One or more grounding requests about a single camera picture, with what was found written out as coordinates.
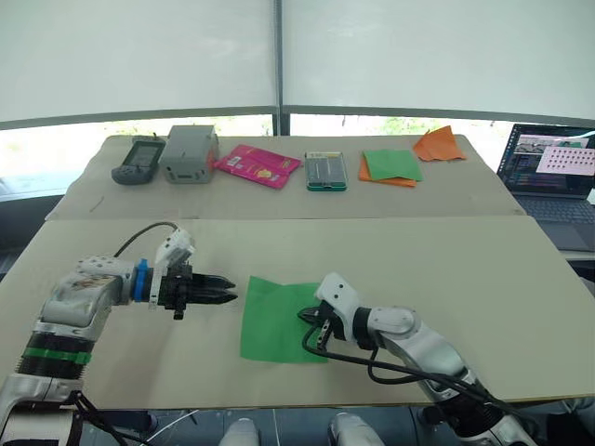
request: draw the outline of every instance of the laptop keyboard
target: laptop keyboard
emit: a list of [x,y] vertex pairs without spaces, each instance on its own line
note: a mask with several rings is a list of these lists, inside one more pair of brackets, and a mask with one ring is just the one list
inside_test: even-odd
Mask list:
[[595,211],[586,200],[535,200],[516,197],[527,214],[537,220],[564,223],[595,223]]

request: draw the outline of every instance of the orange paper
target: orange paper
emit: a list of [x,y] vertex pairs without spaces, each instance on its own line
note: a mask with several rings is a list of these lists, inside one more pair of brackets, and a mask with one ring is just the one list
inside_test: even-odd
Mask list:
[[423,161],[447,161],[455,160],[456,158],[460,158],[461,160],[467,159],[457,146],[455,135],[453,135],[450,125],[426,133],[416,143],[413,150],[419,159]]
[[362,163],[360,164],[360,173],[358,178],[361,181],[372,181],[374,183],[392,184],[393,186],[405,186],[406,188],[414,188],[417,181],[408,178],[388,178],[388,179],[372,179],[370,177],[370,170],[368,169],[368,163],[365,161],[365,157],[362,156]]

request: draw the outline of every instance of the green paper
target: green paper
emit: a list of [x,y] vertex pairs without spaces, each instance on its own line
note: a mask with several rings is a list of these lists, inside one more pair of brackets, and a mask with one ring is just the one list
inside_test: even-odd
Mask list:
[[419,164],[411,151],[364,151],[372,179],[409,178],[423,180]]
[[326,362],[326,358],[312,355],[301,347],[310,326],[298,318],[298,313],[320,304],[314,297],[316,288],[318,283],[279,285],[250,277],[240,356],[254,361]]

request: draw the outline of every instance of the pink snack bag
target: pink snack bag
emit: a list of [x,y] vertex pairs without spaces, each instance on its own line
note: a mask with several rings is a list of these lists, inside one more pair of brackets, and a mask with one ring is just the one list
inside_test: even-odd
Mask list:
[[300,164],[301,161],[295,158],[241,144],[215,162],[215,167],[237,177],[280,189],[289,179],[289,174]]

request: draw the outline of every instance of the gray plastic box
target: gray plastic box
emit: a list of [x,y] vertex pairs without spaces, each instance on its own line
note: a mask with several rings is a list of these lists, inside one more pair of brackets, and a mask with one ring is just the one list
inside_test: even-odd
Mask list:
[[159,166],[170,183],[208,183],[219,157],[213,125],[174,125]]

